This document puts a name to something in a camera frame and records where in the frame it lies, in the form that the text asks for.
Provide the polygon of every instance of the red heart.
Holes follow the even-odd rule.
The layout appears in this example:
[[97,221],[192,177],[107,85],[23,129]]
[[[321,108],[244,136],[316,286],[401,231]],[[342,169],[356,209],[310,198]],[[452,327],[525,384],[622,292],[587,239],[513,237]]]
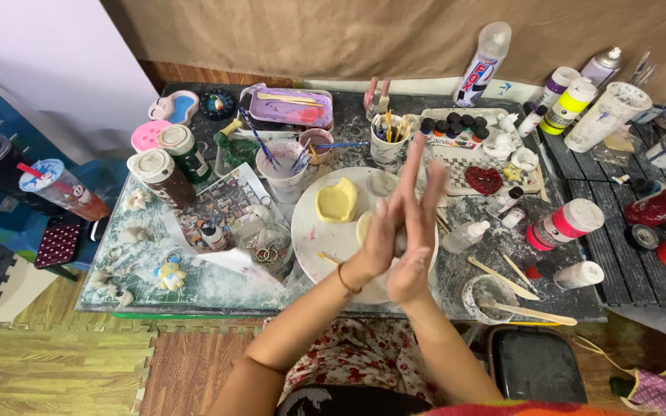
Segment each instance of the red heart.
[[464,171],[467,183],[483,195],[492,195],[503,187],[503,179],[497,169],[481,169],[477,166],[469,166]]

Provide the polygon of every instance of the neon yellow paint bottle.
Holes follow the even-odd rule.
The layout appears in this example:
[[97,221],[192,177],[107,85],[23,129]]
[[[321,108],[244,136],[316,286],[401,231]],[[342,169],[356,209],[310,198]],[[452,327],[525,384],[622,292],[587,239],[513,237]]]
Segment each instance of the neon yellow paint bottle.
[[548,134],[560,134],[597,95],[598,89],[589,79],[572,80],[567,90],[541,120],[539,127]]

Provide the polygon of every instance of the cluttered work table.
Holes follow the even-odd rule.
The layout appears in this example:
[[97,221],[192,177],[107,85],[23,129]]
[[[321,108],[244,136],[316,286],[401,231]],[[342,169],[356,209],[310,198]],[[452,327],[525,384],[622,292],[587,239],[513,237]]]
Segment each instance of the cluttered work table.
[[[243,86],[226,84],[197,84],[197,83],[172,83],[168,84],[163,91],[162,97],[167,97],[180,90],[189,90],[202,96],[211,89],[223,88],[237,99],[244,89]],[[330,92],[333,104],[333,128],[330,134],[336,143],[343,142],[370,142],[370,126],[372,123],[365,118],[362,106],[363,94],[356,92]],[[420,115],[425,109],[448,109],[453,108],[454,101],[449,96],[400,96],[391,95],[389,108],[396,115],[414,114]],[[525,117],[522,106],[515,102],[499,99],[482,99],[477,104],[478,109],[504,109],[507,113],[517,113],[521,122]],[[204,156],[208,161],[215,160],[217,145],[213,142],[213,136],[228,125],[232,118],[222,121],[210,121],[202,112],[197,112],[189,126],[192,134],[199,142],[208,143]],[[434,298],[439,306],[453,320],[472,320],[463,306],[462,290],[465,283],[484,272],[467,262],[467,257],[475,256],[478,261],[487,267],[508,276],[509,278],[523,282],[518,279],[516,273],[503,260],[503,254],[507,255],[521,270],[535,264],[538,260],[551,257],[560,267],[568,267],[583,260],[579,241],[570,241],[557,247],[551,252],[539,252],[531,248],[527,243],[525,233],[527,227],[533,222],[550,215],[559,206],[570,199],[565,193],[565,187],[559,178],[546,175],[554,171],[553,167],[547,167],[545,157],[539,150],[539,136],[533,132],[523,139],[523,144],[528,149],[540,156],[541,169],[539,172],[538,185],[545,185],[545,195],[548,201],[542,201],[539,193],[526,193],[520,199],[520,207],[526,213],[526,218],[519,222],[513,229],[501,226],[499,220],[486,214],[486,197],[483,195],[446,196],[442,203],[444,217],[448,226],[455,230],[459,224],[469,221],[489,221],[491,226],[484,234],[481,243],[469,247],[466,251],[455,255],[446,250],[439,250],[435,260],[434,272],[429,282]],[[399,156],[400,163],[404,161],[405,154]],[[370,147],[351,146],[333,149],[333,156],[326,163],[333,173],[337,170],[363,167],[380,169],[372,159]],[[458,164],[451,166],[458,169]],[[316,166],[311,166],[307,175],[314,176]],[[234,173],[224,181],[229,186],[245,185],[246,182],[255,181],[248,179],[247,172],[236,169]],[[199,194],[209,187],[213,195],[223,191],[222,182],[218,181],[217,175],[212,175],[209,180],[195,185]],[[266,189],[266,180],[262,181]],[[531,186],[537,181],[531,180]],[[125,203],[135,190],[147,191],[145,185],[135,175],[130,175],[122,190],[120,200],[112,214],[109,225],[106,228],[101,245],[97,251],[92,269],[89,271],[87,283],[80,295],[76,309],[87,312],[111,312],[122,317],[137,317],[142,315],[208,315],[208,316],[264,316],[276,315],[285,306],[304,295],[312,286],[309,279],[298,265],[295,265],[291,274],[286,279],[274,279],[268,276],[257,276],[252,273],[244,274],[222,267],[211,261],[200,260],[193,255],[187,247],[176,243],[167,231],[165,218],[167,213],[171,215],[171,209],[164,203],[156,201],[146,205],[144,210],[127,210]],[[242,203],[233,210],[242,210],[248,202]],[[292,212],[294,204],[278,204],[279,210],[285,219],[293,223]],[[191,215],[170,218],[173,222],[198,221]],[[126,228],[141,227],[146,232],[143,241],[126,243],[121,238],[121,233]],[[310,239],[315,238],[314,230],[311,231]],[[439,228],[441,237],[445,234]],[[176,291],[162,289],[158,284],[158,278],[154,277],[154,269],[164,265],[168,258],[175,257],[179,268],[186,272],[183,279],[184,285]],[[126,307],[118,306],[118,300],[110,297],[105,289],[98,289],[88,285],[95,273],[109,270],[111,279],[120,287],[129,289],[134,295],[134,301]],[[605,314],[602,311],[601,300],[594,286],[578,289],[561,290],[550,278],[532,280],[536,290],[540,293],[541,301],[531,301],[518,298],[520,306],[530,307],[543,312],[557,315],[569,316],[579,322],[603,322]],[[350,317],[404,317],[402,311],[391,302],[379,304],[350,303],[342,312],[344,316]],[[539,322],[531,317],[516,315],[513,321]]]

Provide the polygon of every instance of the white round board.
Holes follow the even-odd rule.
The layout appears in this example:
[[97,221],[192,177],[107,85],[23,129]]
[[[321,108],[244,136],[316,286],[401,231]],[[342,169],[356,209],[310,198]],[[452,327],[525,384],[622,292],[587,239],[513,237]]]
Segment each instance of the white round board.
[[[291,242],[294,254],[300,262],[302,270],[314,283],[333,272],[336,266],[330,261],[318,257],[323,252],[333,260],[344,262],[359,250],[360,245],[356,238],[356,223],[366,210],[373,209],[378,197],[373,194],[366,183],[369,175],[378,169],[372,167],[347,167],[335,170],[318,179],[310,185],[300,197],[291,218]],[[395,180],[399,178],[391,173]],[[324,186],[336,185],[341,178],[348,178],[356,185],[356,216],[349,223],[325,223],[320,221],[315,212],[315,194]],[[436,250],[431,259],[431,269],[436,263],[438,255],[438,231],[436,232]],[[392,260],[394,265],[399,259]],[[366,284],[361,293],[355,295],[352,301],[359,304],[383,304],[389,302],[387,296],[387,272],[377,276]]]

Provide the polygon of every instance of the floral skirt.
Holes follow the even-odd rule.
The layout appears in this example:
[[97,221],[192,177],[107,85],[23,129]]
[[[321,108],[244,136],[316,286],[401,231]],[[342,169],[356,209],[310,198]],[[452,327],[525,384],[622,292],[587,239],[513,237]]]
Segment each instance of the floral skirt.
[[[272,319],[267,318],[264,327]],[[380,387],[442,405],[407,320],[333,320],[287,373],[280,402],[311,384]]]

